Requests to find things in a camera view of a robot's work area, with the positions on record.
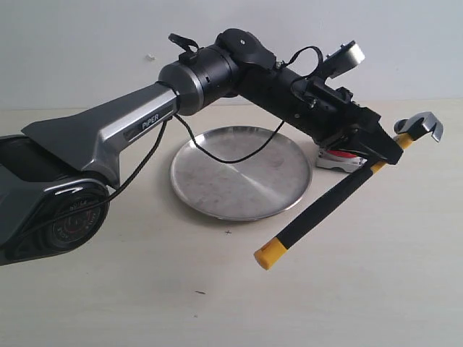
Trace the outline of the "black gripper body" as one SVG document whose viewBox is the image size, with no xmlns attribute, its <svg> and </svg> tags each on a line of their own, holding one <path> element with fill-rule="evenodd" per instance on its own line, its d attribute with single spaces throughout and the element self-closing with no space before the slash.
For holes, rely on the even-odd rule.
<svg viewBox="0 0 463 347">
<path fill-rule="evenodd" d="M 381 117 L 355 103 L 350 90 L 333 89 L 320 77 L 305 79 L 288 68 L 248 69 L 240 82 L 240 95 L 308 134 L 319 145 L 381 131 Z"/>
</svg>

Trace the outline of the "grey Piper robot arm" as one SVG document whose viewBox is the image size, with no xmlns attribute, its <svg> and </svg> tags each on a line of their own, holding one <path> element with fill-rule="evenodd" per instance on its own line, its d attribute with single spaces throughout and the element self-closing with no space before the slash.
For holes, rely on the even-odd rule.
<svg viewBox="0 0 463 347">
<path fill-rule="evenodd" d="M 326 80 L 356 67 L 355 42 L 319 55 L 305 76 L 279 61 L 252 34 L 232 28 L 206 47 L 171 34 L 182 53 L 152 85 L 81 113 L 37 121 L 1 138 L 1 264 L 71 252 L 102 226 L 126 187 L 121 152 L 150 130 L 166 129 L 220 98 L 242 96 L 326 149 L 395 164 L 400 146 L 380 117 Z"/>
</svg>

